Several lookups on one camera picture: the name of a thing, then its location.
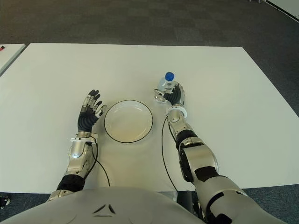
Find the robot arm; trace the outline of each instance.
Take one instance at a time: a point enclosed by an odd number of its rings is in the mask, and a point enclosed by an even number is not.
[[[262,210],[232,180],[219,175],[212,150],[194,133],[186,122],[185,93],[176,84],[173,93],[155,90],[171,103],[168,124],[178,150],[183,178],[196,188],[205,220],[212,224],[282,224],[281,220]]]
[[[95,164],[92,158],[92,144],[96,143],[98,135],[92,133],[92,127],[107,107],[103,105],[99,108],[102,103],[102,101],[96,103],[99,98],[99,91],[92,90],[83,102],[78,118],[78,134],[71,139],[69,165],[56,191],[50,195],[48,201],[80,191],[84,187],[85,179]]]

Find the white tabletop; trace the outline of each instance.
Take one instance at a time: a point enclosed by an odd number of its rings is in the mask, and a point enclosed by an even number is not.
[[[274,3],[293,16],[299,15],[298,0],[270,0],[270,2]]]
[[[0,51],[0,76],[7,66],[9,66],[24,49],[25,44],[0,44],[0,47],[1,46],[5,48]]]
[[[241,188],[299,183],[299,118],[243,48],[31,44],[0,78],[0,191],[56,189],[91,89],[109,106],[134,99],[153,114],[149,135],[131,144],[112,140],[104,119],[94,127],[111,184],[173,190],[161,157],[165,107],[153,100],[167,71],[183,85],[187,121],[222,175]],[[193,190],[167,127],[164,156],[178,190]],[[97,165],[85,188],[106,185]]]

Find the water bottle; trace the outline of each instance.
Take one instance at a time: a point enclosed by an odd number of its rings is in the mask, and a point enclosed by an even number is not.
[[[157,89],[165,93],[171,93],[174,85],[174,74],[172,72],[167,72],[165,77],[160,79]],[[166,100],[158,94],[155,95],[155,99],[160,103],[166,102]]]

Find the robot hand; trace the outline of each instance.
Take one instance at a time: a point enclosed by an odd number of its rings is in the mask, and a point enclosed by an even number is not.
[[[166,93],[157,89],[155,89],[154,92],[169,101],[172,106],[183,107],[185,105],[185,91],[180,83],[176,82],[172,93]]]
[[[85,98],[78,118],[78,132],[92,132],[93,125],[105,112],[106,105],[98,109],[102,104],[102,101],[96,103],[99,98],[98,90],[91,90]]]

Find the wire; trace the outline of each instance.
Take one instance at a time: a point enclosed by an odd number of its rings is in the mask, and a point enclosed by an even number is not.
[[[97,158],[98,155],[99,155],[99,147],[98,147],[98,143],[97,143],[96,139],[95,139],[94,137],[92,137],[92,138],[95,140],[95,142],[96,142],[96,144],[97,144],[97,155],[96,155],[96,158]],[[92,169],[93,169],[93,167],[94,167],[95,164],[96,164],[96,160],[94,160],[93,165],[92,165],[92,167],[90,168],[90,170],[87,172],[87,174],[85,175],[84,180],[86,180],[86,178],[88,177],[88,175],[89,175],[90,172],[92,171]]]
[[[175,186],[174,183],[172,182],[171,177],[169,176],[169,173],[168,173],[168,170],[167,170],[167,167],[166,167],[166,164],[165,164],[165,160],[164,160],[164,154],[163,154],[163,130],[164,130],[164,125],[165,125],[165,122],[166,122],[167,118],[168,118],[168,116],[165,118],[164,123],[163,123],[163,126],[162,126],[162,134],[161,134],[162,158],[163,158],[164,167],[165,167],[166,173],[167,173],[167,175],[168,175],[168,177],[169,177],[169,180],[170,180],[170,182],[172,183],[174,189],[178,192],[178,189],[176,188],[176,186]]]
[[[94,153],[93,153],[94,161],[97,162],[102,167],[103,171],[105,172],[106,178],[108,180],[108,186],[110,187],[110,180],[109,180],[108,174],[107,174],[105,168],[103,167],[103,165],[98,161],[98,152],[99,152],[98,142],[97,142],[97,140],[94,137],[92,137],[92,138],[95,140],[95,143],[96,143],[96,146],[97,146],[97,156],[95,157]]]
[[[168,129],[169,129],[169,132],[170,132],[170,134],[171,134],[171,136],[172,136],[174,142],[176,142],[176,139],[174,138],[174,136],[173,136],[173,134],[172,134],[172,132],[171,132],[171,129],[170,129],[170,125],[169,125],[169,124],[168,124]]]

